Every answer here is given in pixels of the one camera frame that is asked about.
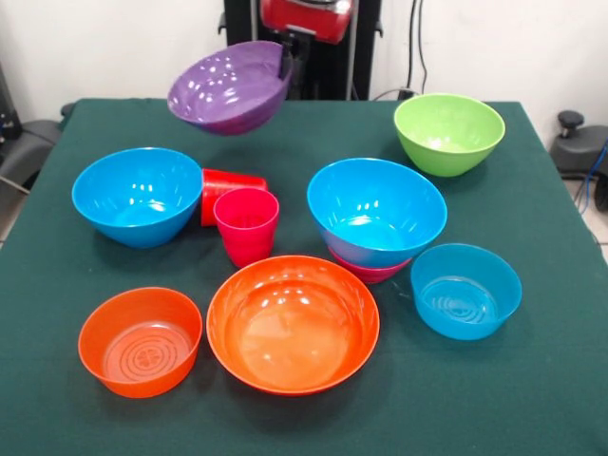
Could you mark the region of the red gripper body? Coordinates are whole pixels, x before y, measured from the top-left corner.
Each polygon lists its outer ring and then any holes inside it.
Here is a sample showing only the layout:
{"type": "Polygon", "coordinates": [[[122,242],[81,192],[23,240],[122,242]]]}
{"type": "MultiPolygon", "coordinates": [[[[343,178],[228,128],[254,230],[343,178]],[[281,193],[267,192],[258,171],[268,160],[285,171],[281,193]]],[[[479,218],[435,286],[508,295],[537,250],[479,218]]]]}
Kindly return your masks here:
{"type": "Polygon", "coordinates": [[[309,34],[329,44],[338,44],[343,39],[352,10],[352,0],[260,1],[261,20],[266,28],[309,34]]]}

